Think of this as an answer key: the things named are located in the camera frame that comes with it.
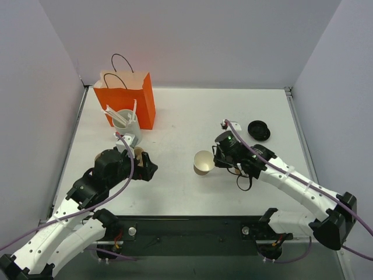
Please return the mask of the brown paper coffee cup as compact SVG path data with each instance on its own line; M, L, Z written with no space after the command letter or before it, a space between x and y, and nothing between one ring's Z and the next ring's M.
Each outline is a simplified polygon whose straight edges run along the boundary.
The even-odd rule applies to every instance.
M208 150L200 150L193 159L193 170L197 175L204 176L215 168L213 154Z

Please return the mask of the brown pulp cup carrier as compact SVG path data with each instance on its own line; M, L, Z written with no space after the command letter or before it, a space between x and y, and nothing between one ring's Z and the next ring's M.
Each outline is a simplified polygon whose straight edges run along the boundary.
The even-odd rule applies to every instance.
M135 160L136 160L136 165L137 166L140 166L140 167L143 167L143 158L142 158L142 153L144 152L145 150L139 146L136 146L134 149L133 149L133 154L134 154L134 157L135 157Z

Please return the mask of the orange paper bag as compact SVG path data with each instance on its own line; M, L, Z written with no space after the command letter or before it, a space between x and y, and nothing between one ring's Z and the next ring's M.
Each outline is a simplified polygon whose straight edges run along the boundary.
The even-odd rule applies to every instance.
M120 111L136 107L140 128L153 128L156 105L149 72L135 71L131 65L128 71L120 71L116 67L112 70L102 70L93 89L102 109L109 106Z

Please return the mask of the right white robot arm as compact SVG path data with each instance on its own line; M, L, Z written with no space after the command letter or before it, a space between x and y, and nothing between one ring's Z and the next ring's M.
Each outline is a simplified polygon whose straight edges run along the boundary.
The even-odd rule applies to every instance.
M263 237L271 238L276 233L305 234L331 250L341 249L356 223L357 199L353 194L321 187L266 147L256 144L247 148L231 131L220 134L215 143L217 167L233 167L251 180L268 183L307 209L307 213L267 211L258 224Z

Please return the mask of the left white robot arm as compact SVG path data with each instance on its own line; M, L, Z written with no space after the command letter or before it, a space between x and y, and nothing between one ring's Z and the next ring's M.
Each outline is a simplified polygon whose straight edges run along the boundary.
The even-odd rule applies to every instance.
M53 279L93 242L122 235L119 219L102 208L103 202L120 182L150 181L157 169L147 152L136 156L127 150L104 150L48 222L18 251L1 257L1 271L8 279Z

